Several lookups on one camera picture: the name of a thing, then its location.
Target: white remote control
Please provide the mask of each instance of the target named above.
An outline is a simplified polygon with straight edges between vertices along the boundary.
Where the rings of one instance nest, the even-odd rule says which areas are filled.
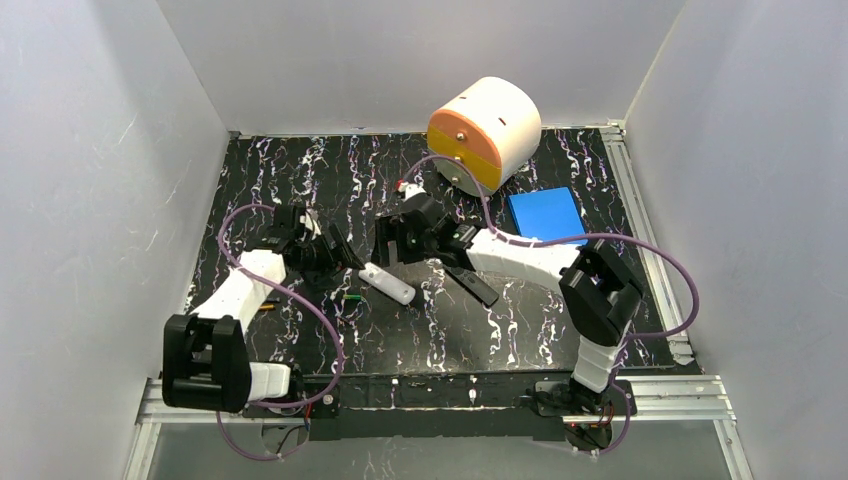
[[[415,297],[414,288],[371,262],[365,264],[365,270],[359,271],[359,278],[365,283],[374,285],[377,290],[392,297],[401,305],[409,305]]]

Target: marble tabletop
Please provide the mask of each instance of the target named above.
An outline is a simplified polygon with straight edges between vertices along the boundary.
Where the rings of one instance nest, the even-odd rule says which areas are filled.
[[[367,261],[374,219],[398,211],[392,190],[406,169],[427,154],[423,134],[330,137],[253,137],[230,142],[186,300],[194,307],[227,276],[215,235],[224,217],[249,204],[295,203],[315,209],[326,228],[335,222]],[[460,219],[479,220],[479,202],[444,180],[434,167],[417,174],[428,192]],[[493,218],[514,231],[506,197],[547,188],[570,187],[587,231],[631,234],[628,219],[596,129],[546,130],[536,154],[492,198]],[[245,213],[229,231],[238,253],[245,239],[271,220],[269,212]],[[627,264],[647,285],[635,248],[618,245]],[[484,308],[450,277],[438,261],[387,268],[417,289],[400,306],[361,282],[355,272],[337,277],[323,292],[305,291],[296,273],[292,286],[335,321],[345,350],[345,373],[435,373],[495,370],[571,369],[578,334],[562,299],[515,278],[481,274],[501,295]],[[343,300],[360,294],[360,302]],[[662,329],[650,292],[634,319],[639,332]],[[299,364],[307,373],[330,373],[335,352],[329,335],[305,309],[282,299],[277,310],[260,312],[246,334],[253,360]],[[625,365],[673,365],[665,340],[628,346]]]

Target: blue square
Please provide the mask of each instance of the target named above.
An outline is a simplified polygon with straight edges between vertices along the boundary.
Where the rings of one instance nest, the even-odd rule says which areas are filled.
[[[556,240],[586,233],[577,204],[567,187],[517,193],[507,198],[519,235]],[[575,242],[585,245],[586,241]]]

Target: gray floor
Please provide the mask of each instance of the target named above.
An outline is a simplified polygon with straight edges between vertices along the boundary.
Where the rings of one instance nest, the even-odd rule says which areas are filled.
[[[243,448],[264,452],[258,426],[227,428]],[[619,449],[599,460],[572,454],[565,445],[523,438],[375,438],[313,442],[284,462],[254,462],[232,452],[216,425],[166,424],[150,478],[730,478],[711,421],[633,422]]]

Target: orange and white container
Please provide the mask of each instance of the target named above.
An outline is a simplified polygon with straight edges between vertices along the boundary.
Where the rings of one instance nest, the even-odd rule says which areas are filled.
[[[526,93],[497,77],[484,77],[430,116],[427,146],[458,158],[486,195],[494,193],[539,146],[542,119]],[[436,168],[462,191],[478,196],[471,178],[448,161]]]

